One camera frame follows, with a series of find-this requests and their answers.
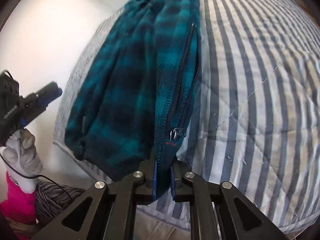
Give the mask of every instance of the red stitching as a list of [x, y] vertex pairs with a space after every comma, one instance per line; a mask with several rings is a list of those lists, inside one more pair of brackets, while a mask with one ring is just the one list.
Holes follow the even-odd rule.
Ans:
[[171, 144], [171, 145], [177, 146], [176, 144], [171, 143], [171, 142], [166, 142], [165, 144]]

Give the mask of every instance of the metal pivot bolt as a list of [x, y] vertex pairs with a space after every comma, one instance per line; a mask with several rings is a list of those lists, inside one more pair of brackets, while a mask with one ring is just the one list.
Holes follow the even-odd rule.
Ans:
[[135, 171], [133, 173], [133, 176], [136, 178], [141, 178], [143, 176], [143, 172], [142, 171]]
[[96, 187], [96, 188], [98, 188], [98, 189], [102, 189], [102, 188], [104, 188], [105, 187], [105, 182], [103, 182], [103, 181], [98, 181], [98, 182], [96, 182], [96, 184], [94, 184], [94, 186]]
[[184, 174], [184, 176], [188, 179], [192, 179], [195, 176], [195, 174], [191, 171], [188, 171]]
[[232, 187], [232, 184], [229, 181], [225, 181], [222, 183], [222, 186], [226, 189], [230, 189]]

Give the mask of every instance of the teal plaid fleece jacket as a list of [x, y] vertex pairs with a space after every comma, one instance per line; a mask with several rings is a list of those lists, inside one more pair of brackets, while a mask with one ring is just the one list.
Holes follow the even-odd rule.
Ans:
[[130, 0], [72, 107], [65, 143], [113, 181], [154, 147], [159, 187], [190, 119], [199, 72], [198, 0]]

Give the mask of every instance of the blue and white striped fabric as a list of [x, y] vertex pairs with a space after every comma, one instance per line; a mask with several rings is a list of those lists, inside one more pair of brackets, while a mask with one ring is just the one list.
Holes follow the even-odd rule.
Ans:
[[[304, 229], [320, 214], [319, 27], [292, 0], [200, 0], [200, 12], [202, 86], [179, 159], [283, 232]], [[170, 192], [139, 210], [189, 229]]]

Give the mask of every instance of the zipper pull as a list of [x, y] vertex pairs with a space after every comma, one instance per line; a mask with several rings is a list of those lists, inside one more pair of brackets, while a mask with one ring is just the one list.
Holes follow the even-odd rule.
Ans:
[[174, 128], [170, 132], [170, 140], [175, 141], [177, 137], [185, 138], [187, 136], [187, 131], [183, 132], [183, 128]]

